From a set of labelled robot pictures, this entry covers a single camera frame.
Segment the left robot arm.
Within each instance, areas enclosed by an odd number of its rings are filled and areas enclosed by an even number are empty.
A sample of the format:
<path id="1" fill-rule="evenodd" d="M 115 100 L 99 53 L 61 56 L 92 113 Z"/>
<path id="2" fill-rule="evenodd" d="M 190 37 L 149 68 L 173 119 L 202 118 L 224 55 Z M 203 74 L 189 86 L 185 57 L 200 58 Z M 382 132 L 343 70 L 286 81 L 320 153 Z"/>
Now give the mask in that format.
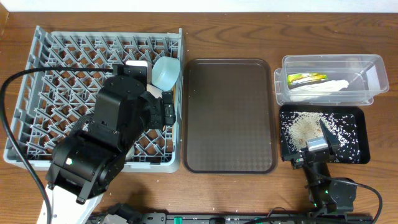
<path id="1" fill-rule="evenodd" d="M 94 112 L 82 116 L 57 143 L 46 175 L 39 223 L 85 222 L 96 201 L 124 169 L 126 156 L 147 129 L 175 123 L 174 94 L 156 98 L 145 79 L 116 75 L 99 90 Z"/>

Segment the green yellow snack wrapper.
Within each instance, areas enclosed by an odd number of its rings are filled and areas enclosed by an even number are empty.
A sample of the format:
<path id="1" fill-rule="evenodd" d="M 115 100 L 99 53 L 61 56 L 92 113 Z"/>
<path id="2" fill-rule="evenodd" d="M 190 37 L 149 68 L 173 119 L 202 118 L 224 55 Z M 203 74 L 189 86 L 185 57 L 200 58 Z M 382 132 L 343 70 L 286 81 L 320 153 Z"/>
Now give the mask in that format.
<path id="1" fill-rule="evenodd" d="M 295 73 L 287 75 L 287 85 L 290 89 L 325 81 L 328 81 L 328 75 L 324 73 Z"/>

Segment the dark brown serving tray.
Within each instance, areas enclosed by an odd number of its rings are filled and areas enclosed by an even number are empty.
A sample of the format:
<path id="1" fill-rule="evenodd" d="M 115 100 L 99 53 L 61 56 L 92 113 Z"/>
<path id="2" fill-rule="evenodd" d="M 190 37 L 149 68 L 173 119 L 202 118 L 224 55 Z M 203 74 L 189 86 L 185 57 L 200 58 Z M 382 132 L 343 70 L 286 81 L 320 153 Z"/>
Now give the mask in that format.
<path id="1" fill-rule="evenodd" d="M 184 71 L 183 164 L 194 174 L 277 167 L 272 79 L 258 58 L 198 58 Z"/>

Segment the white cup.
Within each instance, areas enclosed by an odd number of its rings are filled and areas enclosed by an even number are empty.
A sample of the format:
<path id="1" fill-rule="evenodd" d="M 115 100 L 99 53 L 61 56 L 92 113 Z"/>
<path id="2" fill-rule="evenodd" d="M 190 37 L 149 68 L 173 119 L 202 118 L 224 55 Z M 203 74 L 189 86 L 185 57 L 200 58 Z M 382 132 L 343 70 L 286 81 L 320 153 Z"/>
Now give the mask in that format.
<path id="1" fill-rule="evenodd" d="M 126 161 L 132 161 L 135 155 L 135 146 L 132 146 L 128 153 L 126 154 Z"/>

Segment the white napkin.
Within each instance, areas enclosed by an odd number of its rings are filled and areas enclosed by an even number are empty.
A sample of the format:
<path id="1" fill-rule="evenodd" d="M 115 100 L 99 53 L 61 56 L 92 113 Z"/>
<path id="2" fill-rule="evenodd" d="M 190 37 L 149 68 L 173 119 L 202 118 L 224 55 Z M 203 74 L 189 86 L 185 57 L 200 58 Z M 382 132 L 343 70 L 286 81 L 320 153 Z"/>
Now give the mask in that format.
<path id="1" fill-rule="evenodd" d="M 349 85 L 346 80 L 331 80 L 327 82 L 304 85 L 291 90 L 291 101 L 305 101 L 321 96 L 330 95 L 347 88 Z"/>

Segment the black rectangular tray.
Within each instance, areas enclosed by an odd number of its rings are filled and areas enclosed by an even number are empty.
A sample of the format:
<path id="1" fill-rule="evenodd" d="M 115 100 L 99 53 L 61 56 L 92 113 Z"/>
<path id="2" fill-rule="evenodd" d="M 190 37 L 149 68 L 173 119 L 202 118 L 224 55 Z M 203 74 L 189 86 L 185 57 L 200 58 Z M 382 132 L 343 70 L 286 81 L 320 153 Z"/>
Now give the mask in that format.
<path id="1" fill-rule="evenodd" d="M 279 110 L 279 121 L 280 121 L 280 133 L 281 130 L 281 120 L 280 113 L 283 111 L 298 111 L 298 112 L 316 112 L 316 113 L 343 113 L 352 114 L 355 118 L 358 134 L 359 134 L 359 149 L 361 150 L 361 162 L 359 164 L 367 164 L 370 159 L 368 135 L 366 130 L 366 120 L 363 111 L 358 107 L 353 106 L 305 106 L 305 105 L 284 105 L 280 107 Z"/>

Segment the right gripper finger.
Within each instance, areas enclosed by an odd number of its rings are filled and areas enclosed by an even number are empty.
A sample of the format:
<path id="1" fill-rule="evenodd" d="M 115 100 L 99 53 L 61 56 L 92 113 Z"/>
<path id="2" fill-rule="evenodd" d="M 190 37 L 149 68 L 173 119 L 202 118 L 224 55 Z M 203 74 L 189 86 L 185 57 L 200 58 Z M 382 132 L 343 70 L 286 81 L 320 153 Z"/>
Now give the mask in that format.
<path id="1" fill-rule="evenodd" d="M 340 148 L 339 139 L 326 127 L 326 125 L 322 120 L 320 120 L 320 127 L 323 133 L 323 137 L 325 138 L 326 143 L 328 144 L 328 147 L 330 149 L 339 149 Z"/>
<path id="2" fill-rule="evenodd" d="M 280 134 L 281 143 L 281 157 L 283 161 L 296 161 L 300 159 L 300 154 L 298 152 L 293 152 L 290 150 L 284 133 Z"/>

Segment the light blue bowl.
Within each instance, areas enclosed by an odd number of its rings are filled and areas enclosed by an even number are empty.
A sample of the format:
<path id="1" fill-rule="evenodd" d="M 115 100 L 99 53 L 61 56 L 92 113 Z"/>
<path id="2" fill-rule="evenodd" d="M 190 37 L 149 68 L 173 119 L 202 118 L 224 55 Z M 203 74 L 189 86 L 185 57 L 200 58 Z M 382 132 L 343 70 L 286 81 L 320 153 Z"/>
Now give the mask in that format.
<path id="1" fill-rule="evenodd" d="M 170 91 L 178 80 L 180 70 L 177 58 L 161 57 L 153 66 L 151 83 L 163 91 Z"/>

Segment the rice and nuts pile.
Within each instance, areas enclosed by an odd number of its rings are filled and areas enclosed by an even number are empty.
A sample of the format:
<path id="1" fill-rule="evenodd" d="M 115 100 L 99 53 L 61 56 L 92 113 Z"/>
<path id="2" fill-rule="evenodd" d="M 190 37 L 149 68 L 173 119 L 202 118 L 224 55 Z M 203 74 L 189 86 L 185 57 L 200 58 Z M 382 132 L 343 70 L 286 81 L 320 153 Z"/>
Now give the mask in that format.
<path id="1" fill-rule="evenodd" d="M 352 114 L 283 111 L 280 120 L 281 130 L 291 151 L 299 152 L 307 146 L 306 141 L 322 137 L 320 123 L 324 123 L 340 142 L 335 162 L 361 162 L 358 127 Z"/>

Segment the white bowl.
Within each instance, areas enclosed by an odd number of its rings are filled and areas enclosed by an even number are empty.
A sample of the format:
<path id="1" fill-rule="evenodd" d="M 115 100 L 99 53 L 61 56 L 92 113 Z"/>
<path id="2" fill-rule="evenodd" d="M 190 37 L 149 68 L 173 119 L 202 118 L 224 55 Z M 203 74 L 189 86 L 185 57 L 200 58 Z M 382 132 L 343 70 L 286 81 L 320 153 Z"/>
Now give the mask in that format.
<path id="1" fill-rule="evenodd" d="M 162 97 L 162 90 L 157 88 L 156 86 L 153 86 L 151 84 L 147 84 L 146 89 L 149 93 L 151 93 L 155 98 L 161 98 Z"/>

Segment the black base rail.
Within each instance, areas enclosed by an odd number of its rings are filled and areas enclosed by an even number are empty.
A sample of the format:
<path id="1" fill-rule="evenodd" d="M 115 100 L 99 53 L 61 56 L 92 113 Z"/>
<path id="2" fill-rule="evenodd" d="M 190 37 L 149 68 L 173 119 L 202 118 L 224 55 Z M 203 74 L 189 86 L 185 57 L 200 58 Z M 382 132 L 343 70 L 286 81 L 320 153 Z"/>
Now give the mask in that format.
<path id="1" fill-rule="evenodd" d="M 273 209 L 266 215 L 141 213 L 127 204 L 116 204 L 106 212 L 91 214 L 86 224 L 245 224 L 245 223 L 372 223 L 367 215 L 308 215 Z"/>

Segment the clear plastic waste bin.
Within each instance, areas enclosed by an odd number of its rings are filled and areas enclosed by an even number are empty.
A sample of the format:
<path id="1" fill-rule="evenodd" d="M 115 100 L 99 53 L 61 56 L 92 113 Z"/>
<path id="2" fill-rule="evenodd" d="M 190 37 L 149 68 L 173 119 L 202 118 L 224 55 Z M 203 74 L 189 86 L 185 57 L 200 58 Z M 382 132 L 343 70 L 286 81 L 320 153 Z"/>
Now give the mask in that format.
<path id="1" fill-rule="evenodd" d="M 371 105 L 389 91 L 377 54 L 288 55 L 274 72 L 278 105 Z"/>

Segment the grey plastic dish rack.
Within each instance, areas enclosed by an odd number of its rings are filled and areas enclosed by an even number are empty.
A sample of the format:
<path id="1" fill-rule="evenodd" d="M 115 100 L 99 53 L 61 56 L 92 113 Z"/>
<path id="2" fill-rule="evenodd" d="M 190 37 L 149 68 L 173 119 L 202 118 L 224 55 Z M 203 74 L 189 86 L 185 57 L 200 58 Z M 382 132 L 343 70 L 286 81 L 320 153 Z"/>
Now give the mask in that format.
<path id="1" fill-rule="evenodd" d="M 35 170 L 48 170 L 51 153 L 75 122 L 92 113 L 95 96 L 114 64 L 184 60 L 183 32 L 47 32 L 37 27 L 11 129 Z"/>

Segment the wooden chopstick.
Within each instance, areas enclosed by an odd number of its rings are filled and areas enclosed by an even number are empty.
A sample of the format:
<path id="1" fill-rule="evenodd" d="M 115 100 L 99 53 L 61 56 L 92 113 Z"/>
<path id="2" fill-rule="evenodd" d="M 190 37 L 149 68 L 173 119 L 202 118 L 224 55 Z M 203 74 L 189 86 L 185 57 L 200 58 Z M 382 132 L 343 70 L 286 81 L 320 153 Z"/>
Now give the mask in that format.
<path id="1" fill-rule="evenodd" d="M 172 99 L 173 99 L 173 106 L 174 106 L 174 108 L 175 108 L 175 107 L 176 107 L 176 105 L 175 105 L 175 103 L 176 103 L 176 99 L 175 99 L 175 97 L 176 97 L 176 85 L 173 86 L 173 88 L 172 88 L 172 93 L 173 93 L 173 97 L 172 97 Z"/>

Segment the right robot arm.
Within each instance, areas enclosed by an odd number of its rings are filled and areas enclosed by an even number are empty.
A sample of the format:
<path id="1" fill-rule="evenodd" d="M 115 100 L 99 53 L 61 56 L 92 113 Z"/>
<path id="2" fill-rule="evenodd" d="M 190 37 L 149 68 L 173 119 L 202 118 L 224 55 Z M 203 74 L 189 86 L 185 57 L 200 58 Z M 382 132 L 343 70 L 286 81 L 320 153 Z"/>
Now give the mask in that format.
<path id="1" fill-rule="evenodd" d="M 348 178 L 333 179 L 327 163 L 335 159 L 340 148 L 338 138 L 320 121 L 323 136 L 306 141 L 306 146 L 293 151 L 284 132 L 281 132 L 282 160 L 291 163 L 294 169 L 303 169 L 307 179 L 310 201 L 315 208 L 310 217 L 339 216 L 354 210 L 356 186 Z"/>

